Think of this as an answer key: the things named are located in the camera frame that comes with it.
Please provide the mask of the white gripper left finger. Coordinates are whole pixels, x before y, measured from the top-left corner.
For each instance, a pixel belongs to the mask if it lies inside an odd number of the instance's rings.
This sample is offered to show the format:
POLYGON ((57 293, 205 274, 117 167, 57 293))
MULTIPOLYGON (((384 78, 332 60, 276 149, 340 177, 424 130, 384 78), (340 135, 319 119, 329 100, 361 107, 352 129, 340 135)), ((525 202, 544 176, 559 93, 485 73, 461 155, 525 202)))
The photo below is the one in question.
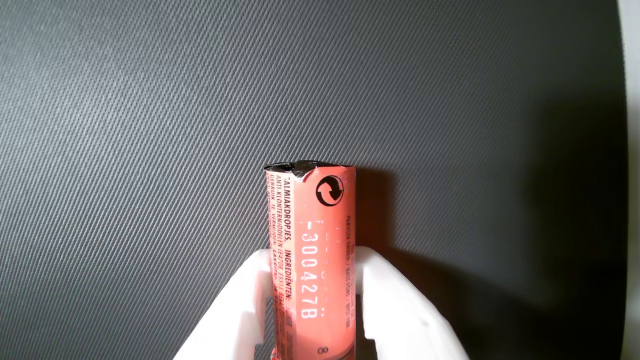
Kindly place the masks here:
POLYGON ((265 341, 273 294, 270 251, 254 252, 215 297, 174 356, 176 360, 253 360, 265 341))

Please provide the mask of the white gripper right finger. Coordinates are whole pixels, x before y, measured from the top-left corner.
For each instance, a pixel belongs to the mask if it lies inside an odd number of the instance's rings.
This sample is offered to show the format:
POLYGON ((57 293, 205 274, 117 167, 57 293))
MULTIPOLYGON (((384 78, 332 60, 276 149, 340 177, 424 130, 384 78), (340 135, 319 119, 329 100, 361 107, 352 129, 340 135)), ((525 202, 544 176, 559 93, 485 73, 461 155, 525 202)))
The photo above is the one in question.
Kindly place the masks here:
POLYGON ((468 360, 450 322, 391 262, 366 246, 355 260, 363 335, 378 360, 468 360))

